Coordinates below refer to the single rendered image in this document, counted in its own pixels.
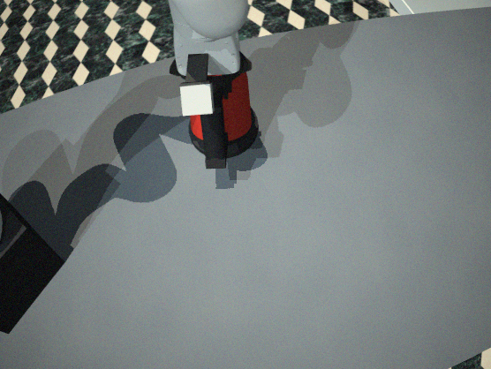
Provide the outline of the dark round disk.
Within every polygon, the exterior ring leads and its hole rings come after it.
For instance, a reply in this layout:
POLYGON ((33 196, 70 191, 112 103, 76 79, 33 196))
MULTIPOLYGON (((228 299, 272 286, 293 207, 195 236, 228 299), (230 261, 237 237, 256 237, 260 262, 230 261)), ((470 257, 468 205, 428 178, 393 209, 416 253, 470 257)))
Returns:
MULTIPOLYGON (((252 108, 251 108, 251 118, 252 118, 252 129, 247 134, 245 139, 242 139, 239 142, 228 146, 227 158, 235 157, 237 155, 244 153, 256 140, 258 135, 258 119, 252 108)), ((194 134, 191 130, 190 122, 189 122, 188 131, 189 131, 191 142, 193 143, 195 148, 198 151, 200 151, 202 154, 204 154, 204 146, 203 146, 204 144, 195 139, 194 134)))

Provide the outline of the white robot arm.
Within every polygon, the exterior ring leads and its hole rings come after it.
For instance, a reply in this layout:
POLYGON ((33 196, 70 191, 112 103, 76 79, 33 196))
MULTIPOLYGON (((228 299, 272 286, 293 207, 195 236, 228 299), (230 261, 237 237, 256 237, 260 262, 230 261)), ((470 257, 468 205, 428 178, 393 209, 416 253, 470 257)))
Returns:
MULTIPOLYGON (((248 14, 248 0, 168 1, 176 31, 193 39, 229 37, 245 24, 248 14)), ((185 82, 180 84, 180 93, 183 116, 213 114, 208 53, 188 54, 185 82)))

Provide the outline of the red kettle with grey lid and handle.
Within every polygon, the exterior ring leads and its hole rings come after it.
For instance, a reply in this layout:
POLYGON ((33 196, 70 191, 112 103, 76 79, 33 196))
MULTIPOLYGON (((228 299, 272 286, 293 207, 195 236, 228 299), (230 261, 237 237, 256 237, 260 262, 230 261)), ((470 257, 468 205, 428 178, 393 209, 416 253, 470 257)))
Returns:
POLYGON ((228 100, 223 99, 223 76, 208 75, 209 79, 215 112, 190 116, 191 130, 204 144, 206 169, 226 169, 228 146, 245 139, 252 128, 248 78, 245 72, 232 81, 228 100))

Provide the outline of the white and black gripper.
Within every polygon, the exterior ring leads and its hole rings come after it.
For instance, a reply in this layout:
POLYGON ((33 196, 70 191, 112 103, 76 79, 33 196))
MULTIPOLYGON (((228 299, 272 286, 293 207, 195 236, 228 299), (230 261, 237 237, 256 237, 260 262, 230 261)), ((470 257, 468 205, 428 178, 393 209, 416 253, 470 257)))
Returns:
POLYGON ((193 39, 179 34, 174 27, 173 37, 176 59, 170 66, 170 74, 185 79, 188 54, 208 53, 208 75, 223 76, 225 100, 228 100, 228 93, 232 93, 232 81, 252 70, 252 63, 240 52, 238 32, 222 39, 193 39))

